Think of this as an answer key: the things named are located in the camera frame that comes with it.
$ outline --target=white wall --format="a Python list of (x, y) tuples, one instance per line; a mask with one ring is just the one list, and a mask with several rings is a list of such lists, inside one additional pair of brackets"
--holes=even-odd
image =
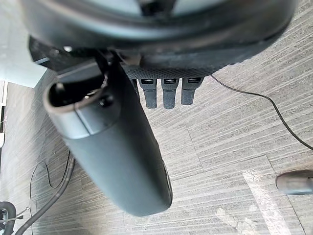
[(32, 62), (16, 0), (0, 4), (0, 80), (34, 87), (46, 69)]

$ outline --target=black cable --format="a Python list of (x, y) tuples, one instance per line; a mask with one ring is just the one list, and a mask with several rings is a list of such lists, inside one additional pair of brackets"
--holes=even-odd
[[(61, 181), (58, 183), (57, 186), (52, 186), (52, 184), (51, 184), (50, 173), (49, 173), (49, 169), (48, 169), (47, 164), (46, 164), (45, 162), (43, 162), (43, 161), (40, 161), (40, 162), (38, 162), (38, 163), (36, 164), (36, 166), (35, 166), (35, 168), (34, 168), (34, 170), (33, 170), (33, 173), (32, 173), (32, 175), (31, 175), (30, 184), (29, 184), (29, 212), (30, 212), (30, 217), (33, 216), (33, 215), (32, 215), (32, 212), (31, 212), (31, 183), (32, 183), (32, 181), (33, 181), (33, 178), (34, 178), (34, 174), (35, 174), (35, 172), (36, 172), (36, 169), (38, 168), (38, 166), (39, 166), (40, 164), (44, 165), (44, 168), (46, 169), (46, 172), (47, 172), (47, 177), (48, 177), (49, 186), (50, 186), (50, 188), (52, 188), (52, 189), (56, 189), (56, 188), (58, 188), (58, 187), (61, 185), (61, 183), (62, 183), (63, 180), (65, 179), (65, 176), (66, 176), (66, 173), (67, 173), (67, 168), (68, 168), (68, 163), (69, 163), (69, 157), (70, 157), (70, 151), (68, 151), (67, 164), (66, 164), (66, 166), (65, 166), (65, 170), (64, 170), (62, 179), (61, 179)], [(34, 234), (33, 234), (33, 225), (31, 225), (31, 234), (34, 235)]]
[(281, 119), (283, 125), (287, 128), (287, 130), (290, 132), (290, 134), (292, 134), (293, 137), (295, 137), (296, 140), (299, 141), (300, 143), (302, 143), (304, 146), (306, 146), (306, 147), (309, 148), (310, 150), (313, 150), (313, 147), (312, 147), (312, 146), (310, 146), (309, 144), (307, 144), (307, 143), (305, 143), (303, 140), (301, 140), (301, 139), (290, 129), (290, 127), (287, 125), (287, 123), (286, 123), (285, 120), (283, 119), (282, 115), (280, 114), (280, 112), (279, 112), (279, 110), (278, 110), (276, 104), (274, 103), (274, 101), (273, 101), (271, 98), (269, 98), (269, 97), (266, 96), (266, 95), (257, 94), (257, 93), (252, 93), (252, 92), (244, 92), (244, 91), (240, 91), (240, 90), (231, 88), (231, 87), (225, 85), (224, 83), (220, 82), (220, 81), (219, 81), (216, 77), (214, 77), (213, 75), (211, 75), (211, 77), (212, 77), (215, 81), (217, 81), (218, 83), (220, 83), (223, 87), (226, 87), (227, 89), (230, 89), (230, 90), (232, 90), (232, 91), (234, 91), (234, 92), (240, 92), (240, 93), (244, 93), (244, 94), (256, 95), (256, 96), (260, 96), (260, 97), (263, 97), (263, 98), (269, 100), (269, 101), (272, 103), (272, 105), (274, 106), (274, 109), (275, 109), (276, 113), (278, 114), (279, 118)]

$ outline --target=floor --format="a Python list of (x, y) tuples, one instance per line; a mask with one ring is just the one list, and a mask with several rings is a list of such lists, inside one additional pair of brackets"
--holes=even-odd
[[(43, 89), (53, 76), (46, 72), (34, 89), (9, 85), (0, 197), (18, 211), (28, 206), (36, 162), (48, 163), (54, 184), (65, 167), (68, 150), (42, 106)], [(232, 87), (272, 97), (294, 132), (312, 145), (313, 2), (300, 1), (277, 43), (215, 76)], [(172, 181), (170, 209), (144, 218), (128, 215), (76, 165), (65, 194), (34, 224), (34, 234), (313, 234), (313, 196), (287, 197), (274, 181), (283, 172), (313, 169), (313, 152), (287, 132), (271, 104), (229, 91), (209, 77), (196, 91), (194, 105), (181, 106), (179, 93), (176, 108), (165, 110), (159, 86), (158, 108), (145, 109)], [(54, 193), (44, 169), (36, 173), (32, 190), (35, 211)]]

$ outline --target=chair caster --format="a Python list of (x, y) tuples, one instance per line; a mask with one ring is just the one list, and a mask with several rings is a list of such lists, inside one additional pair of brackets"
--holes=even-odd
[(276, 177), (278, 190), (287, 195), (313, 194), (313, 171), (300, 170)]

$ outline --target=black lever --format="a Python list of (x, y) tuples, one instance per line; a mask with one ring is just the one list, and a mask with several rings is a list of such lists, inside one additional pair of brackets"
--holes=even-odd
[(98, 86), (93, 79), (98, 88), (89, 84), (94, 90), (80, 89), (72, 102), (62, 99), (78, 83), (67, 83), (61, 93), (53, 84), (45, 91), (45, 108), (82, 168), (121, 209), (136, 216), (164, 211), (172, 189), (134, 87), (118, 63), (103, 80)]

